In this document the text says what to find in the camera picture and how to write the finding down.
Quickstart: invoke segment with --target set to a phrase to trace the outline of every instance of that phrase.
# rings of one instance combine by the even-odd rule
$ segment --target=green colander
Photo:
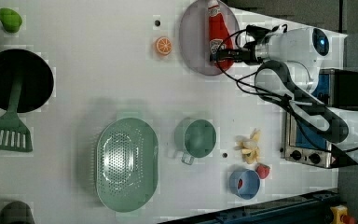
[[[158,139],[141,119],[120,119],[102,133],[96,186],[105,206],[130,212],[146,204],[158,183]]]

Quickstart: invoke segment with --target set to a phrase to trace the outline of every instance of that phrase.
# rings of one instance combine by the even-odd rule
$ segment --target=green spatula
[[[0,117],[0,149],[18,152],[33,150],[29,129],[17,115],[23,74],[13,74],[10,99],[7,112]]]

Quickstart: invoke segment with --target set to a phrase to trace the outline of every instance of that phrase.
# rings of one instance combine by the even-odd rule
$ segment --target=ketchup bottle
[[[216,62],[216,52],[220,44],[229,37],[225,21],[223,19],[222,13],[220,13],[220,6],[217,0],[209,0],[208,2],[208,12],[209,12],[209,46],[211,48],[211,53],[213,56],[214,65],[219,67]],[[231,38],[226,41],[220,49],[233,49]],[[234,62],[232,60],[223,60],[219,61],[220,66],[223,70],[228,70]]]

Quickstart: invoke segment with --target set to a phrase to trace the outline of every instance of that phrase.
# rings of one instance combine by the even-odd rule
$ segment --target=round plate
[[[0,52],[0,108],[7,110],[14,72],[23,73],[18,113],[33,111],[51,96],[53,74],[48,64],[31,51],[8,49]]]
[[[232,11],[223,2],[218,2],[228,32],[233,34],[239,31],[240,27]],[[222,71],[209,61],[211,50],[208,1],[198,0],[187,8],[180,23],[179,43],[182,57],[189,68],[207,76],[222,74]]]

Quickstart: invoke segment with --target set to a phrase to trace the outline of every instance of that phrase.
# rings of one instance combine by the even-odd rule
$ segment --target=small bowl
[[[260,189],[260,177],[253,170],[234,171],[229,178],[229,188],[243,199],[252,199]]]

